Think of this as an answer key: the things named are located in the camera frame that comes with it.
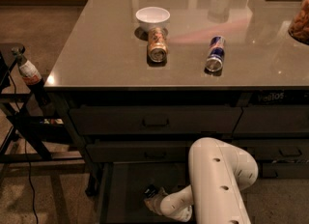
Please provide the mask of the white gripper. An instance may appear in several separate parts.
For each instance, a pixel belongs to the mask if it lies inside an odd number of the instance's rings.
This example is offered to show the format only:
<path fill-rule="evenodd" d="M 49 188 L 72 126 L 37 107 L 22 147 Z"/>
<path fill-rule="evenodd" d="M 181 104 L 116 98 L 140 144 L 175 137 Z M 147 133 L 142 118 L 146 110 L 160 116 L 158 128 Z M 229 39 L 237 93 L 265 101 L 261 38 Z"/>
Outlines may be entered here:
<path fill-rule="evenodd" d="M 158 190 L 158 194 L 156 194 L 152 200 L 150 198 L 146 198 L 144 200 L 145 206 L 152 212 L 162 215 L 162 210 L 161 210 L 161 202 L 163 199 L 168 195 L 168 193 L 165 191 L 164 187 L 161 187 Z"/>

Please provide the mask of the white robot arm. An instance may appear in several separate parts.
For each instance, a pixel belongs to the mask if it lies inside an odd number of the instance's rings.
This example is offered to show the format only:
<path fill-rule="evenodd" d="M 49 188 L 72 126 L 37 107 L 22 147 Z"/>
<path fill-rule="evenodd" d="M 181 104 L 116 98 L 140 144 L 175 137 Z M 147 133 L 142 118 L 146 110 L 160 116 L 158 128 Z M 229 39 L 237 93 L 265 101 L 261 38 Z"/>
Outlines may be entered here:
<path fill-rule="evenodd" d="M 145 199 L 157 215 L 196 224 L 251 224 L 240 192 L 258 178 L 258 165 L 247 151 L 214 138 L 195 141 L 188 154 L 190 185 Z"/>

